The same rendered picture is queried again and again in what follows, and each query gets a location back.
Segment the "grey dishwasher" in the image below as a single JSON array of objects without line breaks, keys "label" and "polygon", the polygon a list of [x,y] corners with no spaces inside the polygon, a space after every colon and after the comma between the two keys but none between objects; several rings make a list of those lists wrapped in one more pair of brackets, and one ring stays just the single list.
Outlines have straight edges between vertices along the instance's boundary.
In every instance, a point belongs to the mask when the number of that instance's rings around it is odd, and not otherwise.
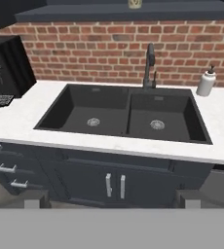
[{"label": "grey dishwasher", "polygon": [[200,192],[207,205],[224,208],[224,164],[216,164],[211,169]]}]

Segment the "white soap dispenser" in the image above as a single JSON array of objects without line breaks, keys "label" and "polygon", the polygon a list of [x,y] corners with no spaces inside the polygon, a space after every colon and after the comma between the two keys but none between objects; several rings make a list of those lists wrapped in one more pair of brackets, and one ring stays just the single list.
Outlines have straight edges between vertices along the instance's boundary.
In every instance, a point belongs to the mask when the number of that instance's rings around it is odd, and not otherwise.
[{"label": "white soap dispenser", "polygon": [[196,94],[203,97],[209,96],[215,84],[215,81],[216,73],[214,71],[214,66],[210,65],[210,68],[204,72],[200,79]]}]

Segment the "dark blue wall shelf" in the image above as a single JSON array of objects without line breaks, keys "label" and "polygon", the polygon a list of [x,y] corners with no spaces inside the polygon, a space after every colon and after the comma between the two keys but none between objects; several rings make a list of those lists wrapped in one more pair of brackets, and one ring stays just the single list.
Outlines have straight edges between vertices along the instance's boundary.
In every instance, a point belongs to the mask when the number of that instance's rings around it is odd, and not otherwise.
[{"label": "dark blue wall shelf", "polygon": [[224,20],[224,0],[47,0],[43,7],[16,14],[18,22]]}]

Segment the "black double sink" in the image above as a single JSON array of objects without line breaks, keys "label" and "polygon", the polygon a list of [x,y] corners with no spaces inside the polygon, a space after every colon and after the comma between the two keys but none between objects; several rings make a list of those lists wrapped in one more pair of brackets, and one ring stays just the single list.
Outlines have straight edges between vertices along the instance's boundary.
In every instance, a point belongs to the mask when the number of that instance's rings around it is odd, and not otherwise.
[{"label": "black double sink", "polygon": [[126,138],[212,143],[193,93],[188,89],[68,84],[35,127]]}]

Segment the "dark grey tap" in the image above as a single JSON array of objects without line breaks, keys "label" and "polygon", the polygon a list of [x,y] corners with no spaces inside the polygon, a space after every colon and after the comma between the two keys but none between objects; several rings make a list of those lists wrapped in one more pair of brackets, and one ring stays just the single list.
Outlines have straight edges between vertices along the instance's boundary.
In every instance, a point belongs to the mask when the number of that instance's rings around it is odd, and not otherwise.
[{"label": "dark grey tap", "polygon": [[145,73],[143,78],[143,87],[145,89],[154,89],[156,87],[156,78],[150,80],[150,68],[155,65],[155,61],[154,45],[149,43],[147,46]]}]

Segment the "dark blue drawer front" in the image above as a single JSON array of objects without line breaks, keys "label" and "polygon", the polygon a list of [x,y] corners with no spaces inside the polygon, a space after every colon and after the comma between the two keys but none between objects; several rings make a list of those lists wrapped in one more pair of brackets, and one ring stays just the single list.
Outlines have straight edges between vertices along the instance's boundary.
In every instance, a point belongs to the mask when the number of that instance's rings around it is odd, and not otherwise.
[{"label": "dark blue drawer front", "polygon": [[[15,179],[18,182],[24,183],[28,180],[28,187],[26,189],[22,188],[14,188],[10,184]],[[13,196],[18,196],[25,191],[36,190],[36,191],[48,191],[49,198],[57,197],[57,194],[52,187],[51,183],[46,178],[41,178],[37,176],[24,176],[24,175],[11,175],[11,174],[4,174],[0,177],[0,184]]]},{"label": "dark blue drawer front", "polygon": [[2,142],[0,142],[0,145],[3,147],[0,155],[3,156],[39,160],[64,160],[62,151],[56,148]]},{"label": "dark blue drawer front", "polygon": [[16,173],[0,173],[24,176],[32,175],[41,178],[46,178],[48,180],[46,173],[44,172],[40,163],[37,160],[4,156],[0,157],[0,164],[1,163],[4,163],[5,166],[9,168],[12,168],[14,165],[16,165],[17,171]]}]

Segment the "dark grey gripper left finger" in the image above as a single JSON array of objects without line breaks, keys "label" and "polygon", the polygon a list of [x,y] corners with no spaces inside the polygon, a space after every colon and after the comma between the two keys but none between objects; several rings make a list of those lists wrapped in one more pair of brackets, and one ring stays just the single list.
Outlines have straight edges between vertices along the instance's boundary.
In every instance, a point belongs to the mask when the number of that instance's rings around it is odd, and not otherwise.
[{"label": "dark grey gripper left finger", "polygon": [[51,206],[48,191],[26,191],[22,195],[22,199],[25,209],[41,209],[49,208]]}]

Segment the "pale jar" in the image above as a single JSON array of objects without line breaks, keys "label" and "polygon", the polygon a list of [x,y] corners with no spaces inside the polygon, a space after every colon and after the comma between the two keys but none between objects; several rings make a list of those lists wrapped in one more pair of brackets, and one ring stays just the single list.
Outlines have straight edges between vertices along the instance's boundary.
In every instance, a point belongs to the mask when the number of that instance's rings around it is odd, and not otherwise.
[{"label": "pale jar", "polygon": [[130,9],[140,9],[142,7],[142,0],[128,0]]}]

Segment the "dark blue sink front panel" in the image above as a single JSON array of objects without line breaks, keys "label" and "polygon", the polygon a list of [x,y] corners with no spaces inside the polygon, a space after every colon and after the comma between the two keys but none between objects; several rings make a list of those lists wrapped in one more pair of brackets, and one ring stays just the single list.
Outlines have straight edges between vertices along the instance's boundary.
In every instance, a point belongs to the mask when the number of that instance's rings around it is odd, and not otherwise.
[{"label": "dark blue sink front panel", "polygon": [[129,156],[69,149],[62,149],[61,151],[67,159],[97,160],[102,162],[161,168],[164,170],[168,170],[168,167],[170,165],[170,160],[167,159],[155,159],[140,156]]}]

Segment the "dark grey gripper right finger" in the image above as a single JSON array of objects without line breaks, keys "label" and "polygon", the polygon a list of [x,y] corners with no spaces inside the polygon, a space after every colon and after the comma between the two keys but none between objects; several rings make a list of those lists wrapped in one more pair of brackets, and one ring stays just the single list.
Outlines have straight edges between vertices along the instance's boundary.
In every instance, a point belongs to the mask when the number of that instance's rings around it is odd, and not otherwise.
[{"label": "dark grey gripper right finger", "polygon": [[176,206],[185,209],[201,209],[202,198],[196,190],[178,190],[176,192]]}]

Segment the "dark wall cupboard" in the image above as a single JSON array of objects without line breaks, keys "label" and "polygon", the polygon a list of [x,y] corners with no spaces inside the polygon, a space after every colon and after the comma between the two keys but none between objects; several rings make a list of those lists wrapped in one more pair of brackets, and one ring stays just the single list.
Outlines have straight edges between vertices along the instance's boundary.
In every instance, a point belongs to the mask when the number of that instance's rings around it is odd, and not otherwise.
[{"label": "dark wall cupboard", "polygon": [[0,0],[0,29],[16,23],[16,14],[46,5],[47,0]]}]

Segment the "black coffee machine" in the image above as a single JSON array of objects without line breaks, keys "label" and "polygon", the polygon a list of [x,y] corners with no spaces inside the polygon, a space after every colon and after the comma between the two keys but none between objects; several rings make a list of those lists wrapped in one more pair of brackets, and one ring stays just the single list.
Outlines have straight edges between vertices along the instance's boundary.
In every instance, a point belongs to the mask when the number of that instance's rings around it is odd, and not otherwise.
[{"label": "black coffee machine", "polygon": [[20,36],[0,36],[0,107],[21,98],[35,83]]}]

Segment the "dark blue cupboard door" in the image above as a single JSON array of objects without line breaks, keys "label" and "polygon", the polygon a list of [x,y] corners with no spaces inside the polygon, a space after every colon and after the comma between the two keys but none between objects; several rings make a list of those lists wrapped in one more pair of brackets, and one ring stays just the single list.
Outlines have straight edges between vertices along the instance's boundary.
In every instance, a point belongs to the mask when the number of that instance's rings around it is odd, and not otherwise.
[{"label": "dark blue cupboard door", "polygon": [[[121,175],[126,175],[125,199],[121,199]],[[116,169],[116,198],[124,207],[168,207],[173,201],[178,177],[169,170],[121,164]]]},{"label": "dark blue cupboard door", "polygon": [[[67,202],[103,206],[116,199],[115,171],[103,166],[80,162],[41,160],[59,197]],[[112,196],[106,192],[105,177],[111,173]]]}]

